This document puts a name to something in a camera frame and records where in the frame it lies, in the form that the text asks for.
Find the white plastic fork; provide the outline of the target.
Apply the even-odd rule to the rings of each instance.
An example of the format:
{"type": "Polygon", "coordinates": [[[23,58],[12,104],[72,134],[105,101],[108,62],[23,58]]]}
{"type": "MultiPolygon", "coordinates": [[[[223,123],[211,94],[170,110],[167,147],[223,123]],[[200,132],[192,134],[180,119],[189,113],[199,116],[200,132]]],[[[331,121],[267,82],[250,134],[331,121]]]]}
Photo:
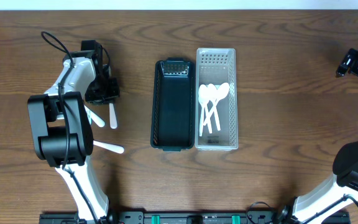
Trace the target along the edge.
{"type": "Polygon", "coordinates": [[[105,143],[105,142],[100,142],[100,141],[96,141],[96,140],[93,141],[93,144],[95,146],[107,149],[107,150],[109,150],[111,152],[115,152],[117,154],[123,154],[124,153],[124,148],[122,146],[118,146],[118,145],[110,144],[110,143],[105,143]]]}
{"type": "Polygon", "coordinates": [[[101,117],[99,117],[95,112],[89,109],[87,106],[85,106],[85,111],[90,124],[95,123],[100,128],[106,125],[105,121],[101,117]]]}

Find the white plastic spoon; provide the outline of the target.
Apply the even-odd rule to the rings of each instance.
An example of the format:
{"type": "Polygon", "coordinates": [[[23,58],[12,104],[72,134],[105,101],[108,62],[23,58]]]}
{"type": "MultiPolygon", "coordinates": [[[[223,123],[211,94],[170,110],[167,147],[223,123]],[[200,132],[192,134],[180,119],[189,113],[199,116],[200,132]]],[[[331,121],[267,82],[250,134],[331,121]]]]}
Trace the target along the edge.
{"type": "Polygon", "coordinates": [[[214,120],[216,122],[216,128],[217,128],[218,131],[220,131],[221,130],[221,125],[220,125],[218,111],[217,111],[217,108],[216,108],[216,106],[218,104],[218,101],[219,101],[219,91],[216,88],[216,86],[213,85],[212,83],[210,83],[208,85],[208,90],[209,90],[209,92],[211,94],[211,100],[212,100],[212,103],[213,103],[213,107],[211,108],[209,113],[214,115],[214,120]]]}
{"type": "Polygon", "coordinates": [[[117,128],[117,117],[116,117],[116,111],[113,103],[109,104],[109,124],[111,129],[117,128]]]}
{"type": "MultiPolygon", "coordinates": [[[[219,91],[219,101],[220,101],[227,96],[227,94],[229,93],[230,87],[229,87],[229,84],[227,82],[225,82],[225,83],[222,83],[221,85],[219,85],[219,87],[217,89],[219,91]]],[[[213,114],[208,113],[208,118],[210,119],[212,115],[213,114]]]]}
{"type": "Polygon", "coordinates": [[[205,108],[205,105],[207,105],[209,102],[209,98],[208,98],[207,94],[208,94],[208,87],[204,84],[200,85],[199,90],[198,90],[198,102],[201,105],[199,137],[201,137],[203,135],[204,108],[205,108]]]}
{"type": "Polygon", "coordinates": [[[211,134],[212,133],[212,127],[211,127],[211,121],[208,118],[208,113],[209,113],[208,105],[205,105],[205,108],[204,108],[204,121],[207,121],[206,125],[208,127],[209,133],[211,134]]]}

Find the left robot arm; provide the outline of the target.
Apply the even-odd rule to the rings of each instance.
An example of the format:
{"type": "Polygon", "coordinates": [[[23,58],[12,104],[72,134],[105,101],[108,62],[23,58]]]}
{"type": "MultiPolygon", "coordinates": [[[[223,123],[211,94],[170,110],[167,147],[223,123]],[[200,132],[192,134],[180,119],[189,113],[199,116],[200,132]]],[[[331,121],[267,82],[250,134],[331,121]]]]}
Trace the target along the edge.
{"type": "Polygon", "coordinates": [[[91,124],[103,127],[105,122],[86,107],[87,103],[113,106],[120,95],[110,65],[103,62],[106,52],[95,40],[82,41],[79,51],[63,58],[56,82],[27,101],[35,153],[61,175],[78,208],[75,217],[62,218],[62,223],[114,223],[91,154],[94,146],[119,154],[124,149],[94,139],[91,124]]]}

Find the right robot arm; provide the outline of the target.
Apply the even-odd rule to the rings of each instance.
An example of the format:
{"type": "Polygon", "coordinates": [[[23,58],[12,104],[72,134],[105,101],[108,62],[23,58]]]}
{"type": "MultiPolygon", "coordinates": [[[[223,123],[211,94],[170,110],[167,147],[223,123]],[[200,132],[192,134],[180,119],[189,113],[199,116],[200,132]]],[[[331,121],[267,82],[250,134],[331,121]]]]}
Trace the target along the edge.
{"type": "MultiPolygon", "coordinates": [[[[338,78],[346,73],[358,77],[358,50],[349,49],[336,70],[338,78]]],[[[279,211],[274,223],[323,223],[353,203],[358,208],[358,141],[340,148],[332,174],[309,193],[295,197],[279,211]]]]}

